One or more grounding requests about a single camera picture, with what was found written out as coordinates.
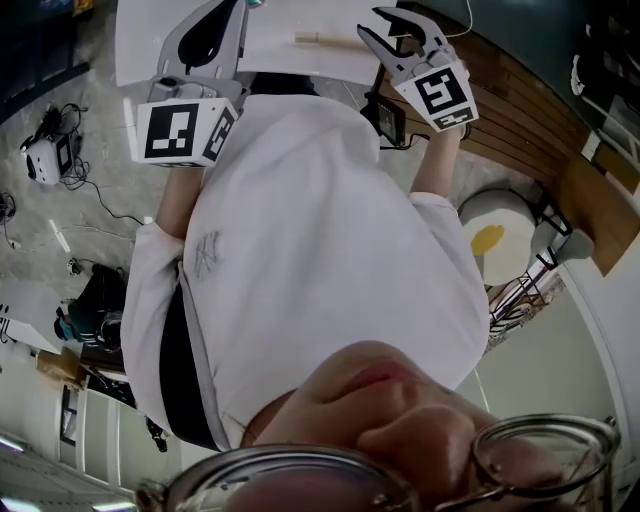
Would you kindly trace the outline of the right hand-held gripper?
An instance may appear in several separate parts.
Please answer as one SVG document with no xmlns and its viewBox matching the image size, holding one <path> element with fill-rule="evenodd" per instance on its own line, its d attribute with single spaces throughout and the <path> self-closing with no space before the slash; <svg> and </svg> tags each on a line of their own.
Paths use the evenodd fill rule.
<svg viewBox="0 0 640 512">
<path fill-rule="evenodd" d="M 396 50 L 357 25 L 358 36 L 391 74 L 395 91 L 438 133 L 478 120 L 469 71 L 440 27 L 402 7 L 374 7 L 373 12 L 408 34 Z"/>
</svg>

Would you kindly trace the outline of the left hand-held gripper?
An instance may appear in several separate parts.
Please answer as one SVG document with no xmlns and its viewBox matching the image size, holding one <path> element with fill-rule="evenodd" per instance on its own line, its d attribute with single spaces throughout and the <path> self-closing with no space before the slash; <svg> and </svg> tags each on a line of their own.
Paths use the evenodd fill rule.
<svg viewBox="0 0 640 512">
<path fill-rule="evenodd" d="M 161 167 L 214 167 L 241 115 L 246 89 L 233 79 L 244 52 L 245 1 L 210 1 L 166 37 L 160 75 L 137 107 L 135 160 Z"/>
</svg>

